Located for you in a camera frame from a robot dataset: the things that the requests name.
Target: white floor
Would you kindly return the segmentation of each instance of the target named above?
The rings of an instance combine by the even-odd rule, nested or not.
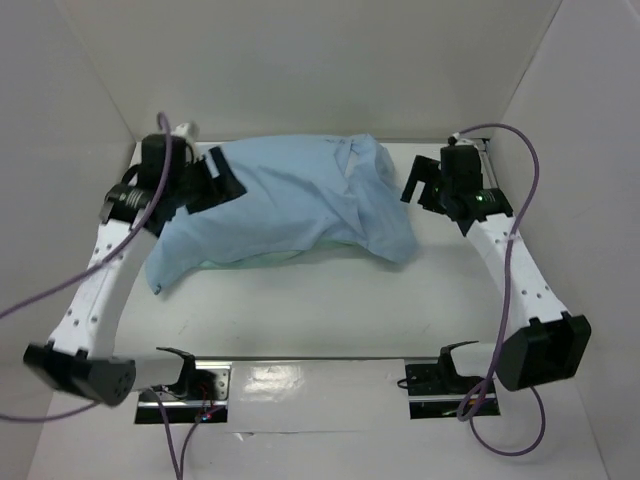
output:
[[[404,184],[416,154],[439,145],[389,144]],[[166,295],[143,275],[132,291],[117,352],[173,346],[215,356],[429,356],[461,340],[491,341],[500,298],[457,227],[417,205],[421,244],[404,269],[352,249],[301,257],[265,270],[203,271]],[[187,479],[604,480],[573,381],[541,389],[549,426],[534,454],[484,451],[455,419],[410,421],[399,360],[252,363],[234,367],[229,422],[203,425]],[[526,446],[539,425],[529,392],[499,392],[503,415],[478,420],[488,440]],[[50,411],[79,401],[55,395]],[[161,426],[134,426],[135,398],[119,408],[45,425],[30,479],[171,479]],[[188,427],[176,427],[176,443]]]

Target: purple cable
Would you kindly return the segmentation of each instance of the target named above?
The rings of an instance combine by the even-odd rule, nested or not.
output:
[[[162,130],[164,130],[166,135],[166,150],[164,155],[164,166],[162,168],[162,175],[160,177],[160,182],[158,183],[158,188],[153,194],[153,198],[151,199],[151,203],[149,203],[149,205],[145,209],[144,214],[142,215],[142,218],[140,219],[140,221],[136,225],[134,225],[134,227],[131,229],[131,232],[129,232],[129,235],[127,235],[125,239],[122,240],[122,242],[118,246],[116,246],[107,256],[105,256],[101,262],[96,263],[95,265],[88,268],[84,272],[79,273],[69,278],[68,280],[65,280],[64,282],[60,283],[59,285],[56,285],[55,287],[51,287],[48,290],[40,292],[32,297],[27,298],[26,300],[23,300],[22,302],[16,303],[12,307],[7,308],[6,310],[0,313],[0,320],[2,320],[4,317],[11,315],[12,313],[17,312],[18,310],[28,307],[29,305],[33,305],[34,303],[37,303],[40,300],[43,300],[44,298],[47,298],[55,293],[58,293],[59,291],[64,290],[65,288],[70,287],[71,285],[78,283],[84,280],[85,278],[90,277],[91,275],[96,273],[98,270],[100,270],[102,267],[104,267],[106,264],[108,264],[115,257],[117,257],[120,253],[122,253],[122,251],[127,247],[127,245],[131,243],[131,240],[133,240],[133,238],[140,232],[140,230],[142,230],[144,225],[149,220],[149,217],[153,213],[153,210],[156,208],[156,205],[158,204],[160,197],[162,196],[162,192],[167,183],[167,178],[169,177],[169,167],[171,165],[171,148],[170,148],[171,126],[169,125],[169,120],[167,119],[167,116],[163,112],[158,113],[158,126]],[[15,423],[52,422],[54,420],[62,420],[62,419],[77,415],[78,413],[86,412],[87,410],[95,407],[96,405],[97,405],[96,403],[91,403],[89,405],[85,405],[84,407],[71,410],[70,412],[51,415],[49,417],[18,417],[18,416],[0,413],[0,421],[15,422]]]
[[[516,215],[516,218],[513,222],[513,226],[511,227],[511,231],[509,232],[509,237],[507,240],[507,249],[505,252],[505,259],[504,259],[504,299],[502,302],[502,318],[500,320],[498,338],[496,340],[496,347],[493,350],[493,356],[491,357],[491,363],[489,364],[489,370],[487,371],[486,377],[480,383],[478,383],[475,387],[473,387],[469,391],[469,393],[465,395],[464,399],[462,399],[462,401],[460,402],[460,405],[458,406],[456,416],[458,420],[460,420],[461,422],[470,421],[471,431],[473,432],[473,435],[480,442],[480,444],[482,444],[482,446],[484,446],[491,452],[497,455],[505,456],[505,457],[519,457],[532,452],[538,445],[540,445],[540,442],[542,442],[542,438],[544,437],[544,433],[547,427],[547,418],[544,411],[544,404],[542,402],[542,398],[540,397],[540,394],[538,394],[538,391],[534,387],[531,387],[531,391],[536,397],[536,401],[538,402],[538,407],[540,408],[540,420],[541,420],[540,432],[538,433],[538,437],[536,438],[536,440],[524,450],[519,450],[516,452],[505,452],[488,445],[476,431],[476,428],[473,424],[473,417],[478,413],[478,411],[482,406],[482,400],[487,394],[489,385],[491,384],[491,380],[493,378],[493,374],[495,373],[496,368],[498,366],[498,360],[500,359],[500,354],[502,353],[502,344],[504,343],[504,337],[507,331],[507,324],[509,321],[509,308],[511,306],[511,257],[513,255],[513,239],[514,239],[514,235],[518,231],[518,228],[520,227],[520,224],[522,223],[522,219],[524,218],[525,213],[527,213],[527,210],[529,209],[529,205],[531,205],[533,196],[535,195],[536,190],[538,189],[538,183],[540,182],[540,160],[538,159],[538,154],[536,153],[536,149],[533,147],[533,144],[527,138],[527,136],[524,133],[522,133],[522,131],[520,131],[515,127],[512,127],[511,125],[507,125],[504,123],[482,123],[480,125],[474,125],[473,127],[465,128],[464,130],[461,130],[458,133],[460,135],[464,135],[466,133],[473,132],[475,130],[481,130],[483,128],[502,128],[504,130],[508,130],[512,133],[515,133],[518,137],[522,139],[522,141],[525,143],[525,145],[529,149],[529,152],[531,152],[531,158],[533,159],[533,181],[531,182],[531,189],[529,190],[529,194],[527,195],[527,198],[525,199],[524,204],[522,205],[522,209]],[[475,395],[476,393],[478,394],[479,401],[476,401],[474,405],[471,406],[469,411],[465,413],[465,409],[468,406],[469,401],[471,400],[473,395]]]
[[[167,409],[162,404],[162,400],[160,399],[160,397],[156,392],[154,392],[151,389],[147,391],[151,393],[151,396],[158,404],[158,409],[160,410],[160,416],[162,417],[162,423],[164,424],[164,432],[167,436],[167,446],[169,447],[169,455],[171,456],[171,463],[173,464],[173,470],[176,474],[176,480],[182,480],[184,477],[184,458],[187,453],[187,445],[189,444],[189,440],[193,436],[193,433],[196,431],[196,428],[198,428],[198,425],[200,425],[200,423],[202,422],[202,418],[200,415],[197,415],[195,418],[194,424],[191,425],[191,428],[189,429],[189,432],[187,433],[187,436],[184,439],[184,443],[182,444],[182,451],[180,452],[180,464],[178,464],[178,460],[176,458],[176,450],[173,446],[173,437],[171,436],[171,424],[169,423],[169,416],[167,415]],[[213,407],[209,409],[205,413],[205,415],[210,415],[214,412],[217,412],[221,408],[222,407]]]
[[[144,214],[140,219],[140,221],[131,229],[131,232],[129,233],[129,235],[127,235],[125,239],[116,248],[114,248],[108,255],[106,255],[101,262],[96,263],[95,265],[88,268],[84,272],[74,275],[68,280],[65,280],[64,282],[54,287],[51,287],[48,290],[40,292],[19,303],[16,303],[12,307],[7,308],[6,310],[0,313],[0,320],[2,320],[4,317],[8,317],[9,315],[17,312],[18,310],[22,310],[23,308],[28,307],[29,305],[37,303],[40,300],[43,300],[44,298],[50,297],[51,295],[58,293],[61,290],[64,290],[65,288],[68,288],[71,285],[74,285],[84,280],[87,277],[90,277],[91,275],[96,273],[98,270],[100,270],[102,267],[104,267],[107,263],[109,263],[111,260],[116,258],[120,253],[122,253],[122,251],[127,247],[127,245],[131,243],[131,240],[133,240],[133,238],[140,232],[140,230],[142,230],[144,225],[149,220],[149,217],[153,213],[153,210],[155,209],[156,205],[158,204],[158,201],[160,201],[160,197],[162,196],[162,191],[164,190],[164,186],[167,183],[167,178],[169,176],[169,166],[171,165],[171,148],[169,148],[169,146],[171,145],[171,126],[169,125],[169,120],[167,119],[167,116],[163,112],[158,113],[158,125],[162,130],[164,130],[167,137],[167,148],[164,156],[164,167],[162,169],[162,176],[160,177],[160,183],[158,184],[158,189],[156,190],[155,194],[153,195],[153,198],[151,199],[151,203],[149,203],[149,205],[145,209]]]

